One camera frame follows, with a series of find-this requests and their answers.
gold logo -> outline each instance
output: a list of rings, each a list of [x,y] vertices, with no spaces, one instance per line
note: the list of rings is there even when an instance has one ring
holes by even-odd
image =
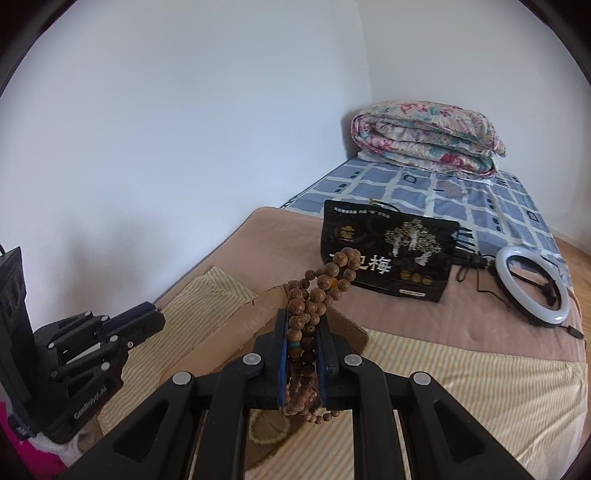
[[[340,229],[340,239],[344,240],[345,242],[352,242],[353,236],[355,235],[355,229],[350,226],[344,226]]]

tree illustration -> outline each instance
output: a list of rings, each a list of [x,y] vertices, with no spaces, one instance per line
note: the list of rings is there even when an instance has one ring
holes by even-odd
[[[409,250],[418,250],[422,256],[415,259],[415,262],[425,265],[431,254],[438,254],[441,246],[437,243],[435,235],[429,232],[421,220],[415,218],[411,222],[404,222],[402,226],[394,230],[387,230],[385,240],[392,245],[392,256],[397,257],[401,247]]]

wooden floor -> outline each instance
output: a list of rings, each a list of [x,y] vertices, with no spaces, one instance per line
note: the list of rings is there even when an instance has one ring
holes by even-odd
[[[583,333],[587,339],[587,363],[591,364],[591,256],[558,238],[556,243],[573,277],[574,293],[579,299],[583,316]]]

screw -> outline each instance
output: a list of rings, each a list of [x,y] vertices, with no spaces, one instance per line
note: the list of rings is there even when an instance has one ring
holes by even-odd
[[[413,381],[418,385],[429,385],[431,376],[425,372],[417,372],[413,375]]]
[[[363,359],[359,355],[355,355],[355,353],[350,353],[345,357],[345,364],[350,367],[358,367],[362,362]]]
[[[175,385],[186,385],[191,381],[191,374],[189,372],[176,372],[173,375],[173,383]]]
[[[242,357],[242,361],[247,365],[258,365],[261,363],[261,356],[258,353],[247,353]]]

white ring light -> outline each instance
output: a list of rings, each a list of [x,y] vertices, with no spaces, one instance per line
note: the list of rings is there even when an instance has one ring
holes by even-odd
[[[552,280],[554,280],[560,297],[560,308],[558,310],[550,310],[540,305],[519,286],[513,275],[511,275],[509,266],[507,265],[507,262],[511,257],[524,257],[531,260],[544,270]],[[556,273],[554,266],[548,261],[544,260],[538,254],[533,253],[531,250],[517,247],[515,245],[509,245],[508,247],[501,248],[497,253],[495,267],[499,279],[502,281],[509,294],[536,319],[547,323],[548,326],[560,325],[567,319],[570,310],[569,293],[567,292],[562,279],[558,273]]]

